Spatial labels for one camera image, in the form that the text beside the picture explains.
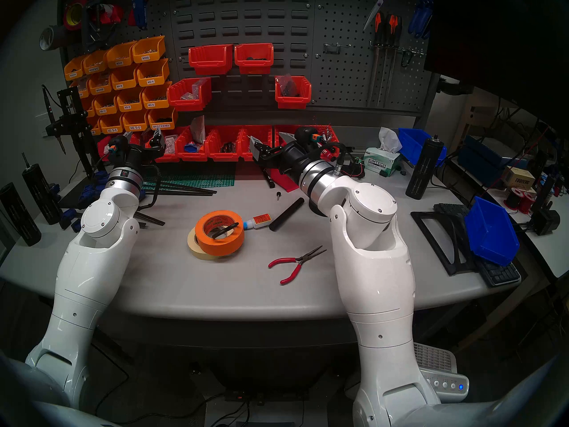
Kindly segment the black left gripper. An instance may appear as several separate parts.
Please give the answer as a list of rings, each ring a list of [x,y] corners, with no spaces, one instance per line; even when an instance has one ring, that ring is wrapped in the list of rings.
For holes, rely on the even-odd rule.
[[[144,175],[150,163],[164,156],[166,140],[161,129],[155,129],[150,139],[150,147],[140,145],[142,132],[127,131],[127,142],[117,142],[117,170],[136,171]]]

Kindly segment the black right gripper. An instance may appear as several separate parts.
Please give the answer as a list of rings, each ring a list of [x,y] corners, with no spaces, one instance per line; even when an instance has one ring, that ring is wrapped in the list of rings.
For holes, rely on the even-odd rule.
[[[295,183],[324,183],[328,178],[328,162],[322,160],[323,151],[328,151],[328,142],[302,145],[295,134],[279,131],[281,146],[271,148],[251,135],[249,150],[252,159],[262,169],[277,169]]]

